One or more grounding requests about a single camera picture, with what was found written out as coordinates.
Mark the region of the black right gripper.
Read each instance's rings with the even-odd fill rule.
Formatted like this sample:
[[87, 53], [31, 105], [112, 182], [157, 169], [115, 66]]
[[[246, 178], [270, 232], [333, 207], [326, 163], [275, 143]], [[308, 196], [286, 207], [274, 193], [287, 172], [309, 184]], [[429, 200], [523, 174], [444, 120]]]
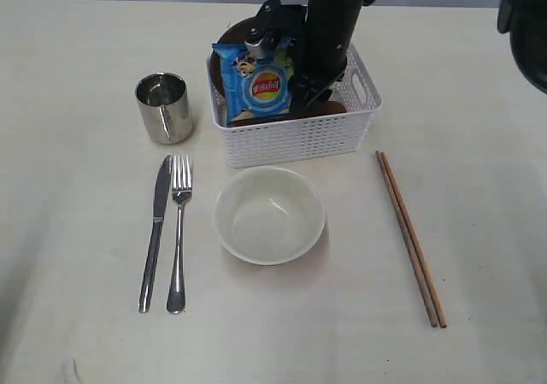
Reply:
[[363, 0], [308, 0], [303, 56], [291, 80], [291, 105], [326, 100], [331, 85], [343, 77], [347, 50]]

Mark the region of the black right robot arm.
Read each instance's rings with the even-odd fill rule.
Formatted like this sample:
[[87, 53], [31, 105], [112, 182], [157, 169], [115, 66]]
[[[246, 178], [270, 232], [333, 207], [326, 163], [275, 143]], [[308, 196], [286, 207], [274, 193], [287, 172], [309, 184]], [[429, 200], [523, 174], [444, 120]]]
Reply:
[[[375, 0], [308, 0], [303, 56], [295, 63], [293, 105], [321, 100], [347, 66], [346, 54], [362, 7]], [[546, 0], [499, 0], [497, 30], [509, 35], [517, 68], [546, 90]]]

